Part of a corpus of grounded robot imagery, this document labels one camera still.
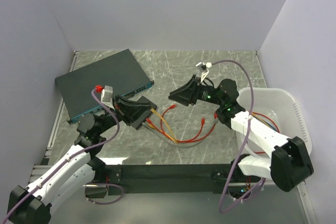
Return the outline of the small black box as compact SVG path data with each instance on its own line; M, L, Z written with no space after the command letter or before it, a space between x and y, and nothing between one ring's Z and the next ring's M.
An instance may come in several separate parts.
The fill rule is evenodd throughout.
M137 102L148 102L151 105L151 108L153 109L157 109L157 105L155 103L153 103L152 101L150 101L148 98L146 98L145 96L141 96ZM138 130L143 123L146 122L146 119L149 118L152 115L152 112L150 109L147 109L145 112L143 112L141 114L141 116L136 119L134 122L130 123L129 126L133 127L134 129Z

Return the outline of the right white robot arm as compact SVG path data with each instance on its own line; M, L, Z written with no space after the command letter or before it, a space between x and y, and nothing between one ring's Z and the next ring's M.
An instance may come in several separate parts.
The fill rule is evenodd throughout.
M239 94L234 80L224 79L217 88L203 85L201 78L193 75L183 86L170 92L169 99L181 105L195 105L198 100L216 104L219 121L228 128L247 136L258 145L265 156L254 153L240 155L237 165L231 168L234 180L242 182L248 176L271 179L278 188L291 191L314 173L314 168L304 141L290 138L272 130L237 102Z

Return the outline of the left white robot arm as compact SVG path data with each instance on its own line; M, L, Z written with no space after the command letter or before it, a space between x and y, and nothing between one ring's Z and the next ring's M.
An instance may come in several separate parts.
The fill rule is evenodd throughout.
M77 189L104 180L105 163L97 154L116 135L105 138L101 134L114 126L119 128L120 122L126 125L142 123L155 107L145 97L130 101L117 96L104 105L104 114L83 115L77 126L79 135L66 154L38 179L11 191L5 220L49 223L56 210Z

